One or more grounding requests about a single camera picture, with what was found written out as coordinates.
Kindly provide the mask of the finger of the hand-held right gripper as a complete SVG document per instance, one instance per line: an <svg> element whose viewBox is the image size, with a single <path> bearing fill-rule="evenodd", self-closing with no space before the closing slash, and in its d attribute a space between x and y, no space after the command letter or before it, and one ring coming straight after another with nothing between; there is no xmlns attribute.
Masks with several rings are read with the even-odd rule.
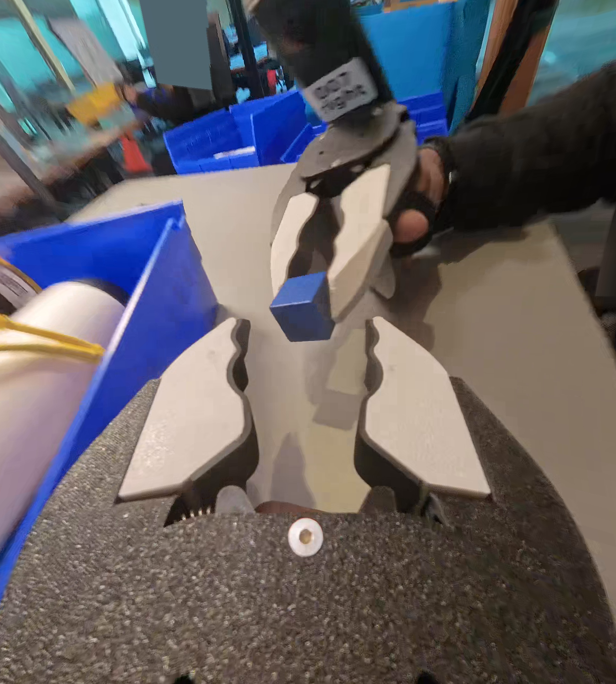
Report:
<svg viewBox="0 0 616 684"><path fill-rule="evenodd" d="M390 172L389 164L371 167L341 194L343 220L327 270L333 321L347 317L369 288L388 300L394 295L393 239L383 215Z"/></svg>
<svg viewBox="0 0 616 684"><path fill-rule="evenodd" d="M289 199L270 247L269 271L272 294L277 296L291 278L307 275L313 261L313 247L302 240L318 208L318 197L301 193Z"/></svg>

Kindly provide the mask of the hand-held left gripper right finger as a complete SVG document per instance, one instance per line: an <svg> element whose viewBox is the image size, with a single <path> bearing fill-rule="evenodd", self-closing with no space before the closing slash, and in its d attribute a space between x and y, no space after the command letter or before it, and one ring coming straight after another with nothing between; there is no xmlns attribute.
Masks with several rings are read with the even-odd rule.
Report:
<svg viewBox="0 0 616 684"><path fill-rule="evenodd" d="M389 512L423 512L439 496L486 503L492 488L451 378L383 317L365 322L365 395L354 465Z"/></svg>

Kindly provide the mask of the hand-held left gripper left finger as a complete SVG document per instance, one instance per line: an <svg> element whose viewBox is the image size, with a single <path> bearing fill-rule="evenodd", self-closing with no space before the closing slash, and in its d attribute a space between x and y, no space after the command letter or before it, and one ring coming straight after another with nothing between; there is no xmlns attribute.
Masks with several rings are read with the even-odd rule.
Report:
<svg viewBox="0 0 616 684"><path fill-rule="evenodd" d="M228 318L163 373L117 502L215 503L224 488L246 491L260 461L246 394L250 333L249 320Z"/></svg>

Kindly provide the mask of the blue wooden cube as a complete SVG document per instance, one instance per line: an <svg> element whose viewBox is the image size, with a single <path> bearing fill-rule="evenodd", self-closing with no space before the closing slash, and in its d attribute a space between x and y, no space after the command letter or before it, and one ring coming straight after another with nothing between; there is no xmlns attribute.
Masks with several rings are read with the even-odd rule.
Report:
<svg viewBox="0 0 616 684"><path fill-rule="evenodd" d="M329 340L335 328L325 271L288 278L269 309L292 343Z"/></svg>

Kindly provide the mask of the person's right forearm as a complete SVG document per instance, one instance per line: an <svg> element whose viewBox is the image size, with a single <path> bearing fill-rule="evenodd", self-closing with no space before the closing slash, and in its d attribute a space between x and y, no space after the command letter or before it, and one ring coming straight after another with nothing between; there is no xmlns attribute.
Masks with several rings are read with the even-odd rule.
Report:
<svg viewBox="0 0 616 684"><path fill-rule="evenodd" d="M439 230L521 227L616 202L616 61L511 115L432 138L451 176Z"/></svg>

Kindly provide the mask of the person's right hand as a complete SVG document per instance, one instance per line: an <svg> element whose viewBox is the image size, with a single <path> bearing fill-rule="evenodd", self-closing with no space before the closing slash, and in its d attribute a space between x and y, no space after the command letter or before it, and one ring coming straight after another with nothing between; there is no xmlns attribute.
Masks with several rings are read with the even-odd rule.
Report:
<svg viewBox="0 0 616 684"><path fill-rule="evenodd" d="M435 149L425 146L418 151L418 172L415 177L414 199L424 198L423 204L427 213L419 211L414 204L406 203L397 217L392 229L395 245L413 244L426 238L431 227L432 218L442 200L445 198L448 188L447 174L440 154Z"/></svg>

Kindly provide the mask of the large blue storage bin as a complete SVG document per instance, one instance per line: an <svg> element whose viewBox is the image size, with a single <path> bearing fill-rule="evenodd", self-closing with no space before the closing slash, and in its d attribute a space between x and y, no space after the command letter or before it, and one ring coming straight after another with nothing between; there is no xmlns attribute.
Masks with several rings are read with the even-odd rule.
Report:
<svg viewBox="0 0 616 684"><path fill-rule="evenodd" d="M213 328L217 300L182 201L1 237L0 257L39 286L95 279L128 295L78 413L0 551L1 602L57 484L142 387Z"/></svg>

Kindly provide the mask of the white foam roll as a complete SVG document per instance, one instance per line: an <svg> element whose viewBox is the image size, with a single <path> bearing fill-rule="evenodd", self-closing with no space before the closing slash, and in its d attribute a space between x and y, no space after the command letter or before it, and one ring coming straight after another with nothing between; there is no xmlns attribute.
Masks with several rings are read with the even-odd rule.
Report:
<svg viewBox="0 0 616 684"><path fill-rule="evenodd" d="M43 332L106 349L129 296L105 280L57 283L11 315ZM28 350L57 344L29 332L0 329L0 551L29 507L73 423L100 360Z"/></svg>

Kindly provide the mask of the wooden column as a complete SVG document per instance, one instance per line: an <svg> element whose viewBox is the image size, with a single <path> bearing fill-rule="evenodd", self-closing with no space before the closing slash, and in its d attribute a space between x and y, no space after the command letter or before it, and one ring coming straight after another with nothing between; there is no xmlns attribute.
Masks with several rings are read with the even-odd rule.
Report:
<svg viewBox="0 0 616 684"><path fill-rule="evenodd" d="M496 1L474 103L465 122L526 107L559 1Z"/></svg>

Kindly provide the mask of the yellow bin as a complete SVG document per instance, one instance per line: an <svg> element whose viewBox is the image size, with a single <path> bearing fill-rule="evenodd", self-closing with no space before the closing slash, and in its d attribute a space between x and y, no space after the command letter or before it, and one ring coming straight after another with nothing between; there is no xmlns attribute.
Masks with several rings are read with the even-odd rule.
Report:
<svg viewBox="0 0 616 684"><path fill-rule="evenodd" d="M65 107L68 114L83 126L93 127L113 115L124 100L122 90L114 83L103 83L73 99Z"/></svg>

